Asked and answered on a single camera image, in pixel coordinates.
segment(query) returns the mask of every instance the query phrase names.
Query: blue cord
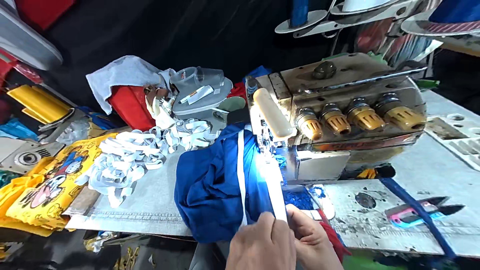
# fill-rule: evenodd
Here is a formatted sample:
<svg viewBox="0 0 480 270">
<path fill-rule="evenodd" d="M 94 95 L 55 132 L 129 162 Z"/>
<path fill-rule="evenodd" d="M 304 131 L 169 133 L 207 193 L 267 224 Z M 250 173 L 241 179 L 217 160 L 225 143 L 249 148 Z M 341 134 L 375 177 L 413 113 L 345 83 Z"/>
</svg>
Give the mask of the blue cord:
<svg viewBox="0 0 480 270">
<path fill-rule="evenodd" d="M 433 223 L 432 219 L 430 218 L 430 215 L 427 213 L 427 211 L 425 211 L 425 209 L 423 209 L 420 203 L 418 203 L 417 200 L 415 200 L 410 194 L 408 194 L 408 192 L 405 189 L 403 189 L 392 178 L 379 177 L 379 180 L 393 194 L 399 197 L 406 204 L 410 205 L 410 207 L 412 207 L 418 213 L 418 215 L 423 219 L 423 221 L 425 221 L 425 224 L 427 225 L 428 229 L 437 240 L 440 247 L 442 247 L 442 250 L 445 252 L 445 255 L 447 256 L 447 258 L 449 258 L 450 260 L 455 259 L 456 258 L 455 252 L 453 252 L 451 246 L 447 243 L 442 233 L 438 230 L 438 228 Z"/>
</svg>

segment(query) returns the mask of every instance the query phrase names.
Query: red fabric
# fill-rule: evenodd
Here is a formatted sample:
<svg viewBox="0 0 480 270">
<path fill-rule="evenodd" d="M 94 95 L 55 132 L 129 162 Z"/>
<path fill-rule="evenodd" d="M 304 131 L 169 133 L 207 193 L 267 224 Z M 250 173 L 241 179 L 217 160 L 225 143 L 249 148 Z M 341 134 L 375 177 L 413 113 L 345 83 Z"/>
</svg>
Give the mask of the red fabric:
<svg viewBox="0 0 480 270">
<path fill-rule="evenodd" d="M 8 102 L 0 99 L 0 124 L 5 124 L 12 114 L 12 107 Z"/>
<path fill-rule="evenodd" d="M 22 21 L 40 33 L 52 25 L 74 2 L 75 0 L 15 0 Z M 16 60 L 1 49 L 0 53 L 12 61 Z M 11 69 L 12 65 L 0 60 L 0 86 L 3 86 L 3 81 Z"/>
<path fill-rule="evenodd" d="M 229 97 L 242 97 L 245 102 L 247 102 L 247 92 L 245 90 L 245 84 L 243 82 L 236 83 L 230 91 L 230 94 L 227 96 L 227 98 Z"/>
<path fill-rule="evenodd" d="M 17 59 L 4 50 L 0 49 L 0 53 L 5 55 L 8 59 L 12 61 L 16 61 Z M 7 62 L 0 60 L 0 87 L 3 86 L 3 81 L 5 81 L 5 78 L 7 77 L 7 73 L 12 69 L 12 66 L 8 64 Z"/>
<path fill-rule="evenodd" d="M 142 86 L 114 86 L 107 101 L 132 129 L 147 131 L 155 126 L 155 120 L 147 110 Z"/>
<path fill-rule="evenodd" d="M 318 209 L 318 212 L 322 218 L 325 217 L 325 214 L 323 213 L 322 210 Z M 343 256 L 344 255 L 352 255 L 350 251 L 346 247 L 343 246 L 342 242 L 340 239 L 337 237 L 335 230 L 330 227 L 330 225 L 326 224 L 323 221 L 319 221 L 320 225 L 324 228 L 325 232 L 327 233 L 328 240 L 333 245 L 333 250 L 335 251 L 336 255 L 338 256 L 338 259 L 340 260 L 341 263 L 343 263 Z"/>
</svg>

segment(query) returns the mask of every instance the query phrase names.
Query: grey plastic lid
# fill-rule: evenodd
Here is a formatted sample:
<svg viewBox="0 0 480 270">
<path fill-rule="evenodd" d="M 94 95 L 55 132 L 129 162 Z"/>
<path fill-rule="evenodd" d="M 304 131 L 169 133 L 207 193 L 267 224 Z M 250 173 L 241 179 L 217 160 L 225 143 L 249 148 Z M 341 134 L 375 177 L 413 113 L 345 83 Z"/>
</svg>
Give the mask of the grey plastic lid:
<svg viewBox="0 0 480 270">
<path fill-rule="evenodd" d="M 204 110 L 209 110 L 211 108 L 216 108 L 219 106 L 219 104 L 224 101 L 228 94 L 230 94 L 230 90 L 233 88 L 233 83 L 230 81 L 228 78 L 225 78 L 223 80 L 223 86 L 220 87 L 220 93 L 218 94 L 209 94 L 208 96 L 200 99 L 199 101 L 195 102 L 192 105 L 189 105 L 188 102 L 185 102 L 183 104 L 179 104 L 179 101 L 188 96 L 189 94 L 193 93 L 191 92 L 184 92 L 181 93 L 177 96 L 177 99 L 175 100 L 175 103 L 173 104 L 172 107 L 172 112 L 175 115 L 185 115 L 185 114 L 191 114 L 191 113 L 196 113 L 196 112 L 201 112 Z"/>
</svg>

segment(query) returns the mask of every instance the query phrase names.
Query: red bag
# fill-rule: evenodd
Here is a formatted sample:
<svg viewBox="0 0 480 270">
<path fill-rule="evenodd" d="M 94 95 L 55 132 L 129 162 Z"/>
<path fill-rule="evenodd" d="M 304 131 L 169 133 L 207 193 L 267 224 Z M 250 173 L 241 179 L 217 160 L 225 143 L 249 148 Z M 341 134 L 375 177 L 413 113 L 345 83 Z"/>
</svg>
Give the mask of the red bag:
<svg viewBox="0 0 480 270">
<path fill-rule="evenodd" d="M 132 129 L 147 131 L 155 126 L 142 86 L 114 86 L 108 102 Z"/>
</svg>

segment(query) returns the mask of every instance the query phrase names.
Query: fabric scrap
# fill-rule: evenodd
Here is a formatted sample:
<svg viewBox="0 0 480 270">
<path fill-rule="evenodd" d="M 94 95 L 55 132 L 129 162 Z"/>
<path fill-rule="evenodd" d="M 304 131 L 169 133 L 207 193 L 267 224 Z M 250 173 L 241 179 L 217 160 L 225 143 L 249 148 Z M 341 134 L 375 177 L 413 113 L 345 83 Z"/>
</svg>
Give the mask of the fabric scrap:
<svg viewBox="0 0 480 270">
<path fill-rule="evenodd" d="M 326 224 L 323 221 L 319 221 L 318 223 L 320 223 L 320 225 L 324 228 L 325 232 L 327 233 L 328 240 L 332 243 L 333 250 L 335 251 L 338 259 L 340 260 L 340 263 L 343 262 L 343 256 L 352 255 L 350 251 L 345 246 L 343 246 L 342 242 L 337 237 L 335 230 L 330 225 Z"/>
<path fill-rule="evenodd" d="M 293 204 L 300 210 L 313 210 L 312 197 L 308 194 L 306 188 L 303 188 L 300 192 L 284 190 L 282 193 L 285 205 Z"/>
</svg>

